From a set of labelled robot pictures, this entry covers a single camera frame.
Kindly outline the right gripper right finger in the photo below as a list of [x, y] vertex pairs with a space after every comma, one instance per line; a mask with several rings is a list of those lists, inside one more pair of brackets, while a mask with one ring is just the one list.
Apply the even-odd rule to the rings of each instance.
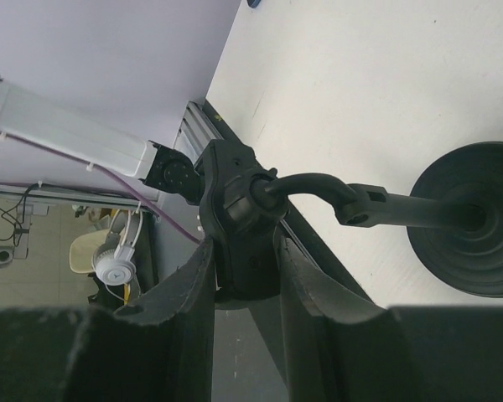
[[292, 401], [503, 401], [503, 307], [381, 308], [278, 246]]

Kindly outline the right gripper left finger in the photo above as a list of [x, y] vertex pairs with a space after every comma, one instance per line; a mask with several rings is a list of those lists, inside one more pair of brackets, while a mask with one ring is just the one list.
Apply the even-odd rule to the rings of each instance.
[[0, 401], [208, 401], [215, 264], [205, 239], [137, 300], [0, 309]]

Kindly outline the black round-base phone stand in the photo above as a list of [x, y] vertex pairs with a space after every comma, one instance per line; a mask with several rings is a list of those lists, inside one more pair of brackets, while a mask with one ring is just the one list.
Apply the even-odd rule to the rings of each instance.
[[223, 140], [210, 142], [196, 167], [220, 303], [279, 293], [274, 233], [294, 208], [312, 221], [323, 218], [329, 229], [368, 229], [372, 236], [358, 242], [354, 262], [404, 237], [413, 259], [446, 286], [503, 299], [503, 142], [448, 152], [405, 195], [328, 173], [281, 176], [261, 166], [250, 147]]

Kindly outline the blue smartphone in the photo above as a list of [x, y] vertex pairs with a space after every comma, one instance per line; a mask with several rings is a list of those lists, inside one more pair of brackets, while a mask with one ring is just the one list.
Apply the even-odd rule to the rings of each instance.
[[260, 2], [261, 0], [247, 0], [247, 4], [250, 8], [256, 8]]

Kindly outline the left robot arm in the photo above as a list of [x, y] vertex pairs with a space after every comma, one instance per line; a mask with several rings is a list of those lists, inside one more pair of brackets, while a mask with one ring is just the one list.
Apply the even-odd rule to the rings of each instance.
[[204, 184], [182, 152], [57, 106], [0, 76], [0, 134], [176, 193], [198, 205]]

